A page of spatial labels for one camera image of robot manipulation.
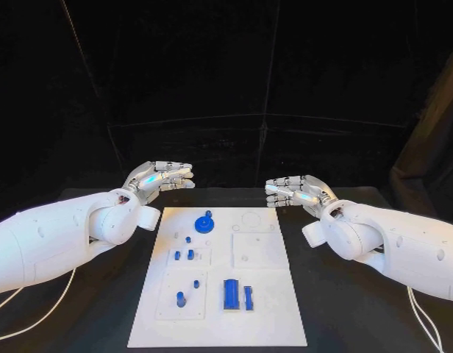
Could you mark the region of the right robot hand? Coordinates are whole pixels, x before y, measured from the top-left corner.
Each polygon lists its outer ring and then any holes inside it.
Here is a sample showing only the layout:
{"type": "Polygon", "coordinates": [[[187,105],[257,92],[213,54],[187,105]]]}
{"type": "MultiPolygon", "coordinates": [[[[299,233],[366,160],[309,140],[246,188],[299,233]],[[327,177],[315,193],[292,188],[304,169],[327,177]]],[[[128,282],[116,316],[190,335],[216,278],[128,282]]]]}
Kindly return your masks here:
{"type": "Polygon", "coordinates": [[[267,179],[265,194],[267,207],[301,206],[315,218],[321,218],[327,205],[337,200],[327,184],[311,175],[267,179]]]}

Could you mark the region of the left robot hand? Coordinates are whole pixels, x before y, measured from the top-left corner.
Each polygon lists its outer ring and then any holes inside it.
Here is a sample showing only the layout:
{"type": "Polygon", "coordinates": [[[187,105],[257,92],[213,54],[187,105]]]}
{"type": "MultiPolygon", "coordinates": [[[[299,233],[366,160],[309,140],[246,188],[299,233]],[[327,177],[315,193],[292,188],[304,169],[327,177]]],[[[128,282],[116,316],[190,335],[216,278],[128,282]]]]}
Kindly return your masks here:
{"type": "Polygon", "coordinates": [[[188,163],[146,161],[129,172],[122,188],[146,205],[162,191],[194,187],[191,168],[188,163]]]}

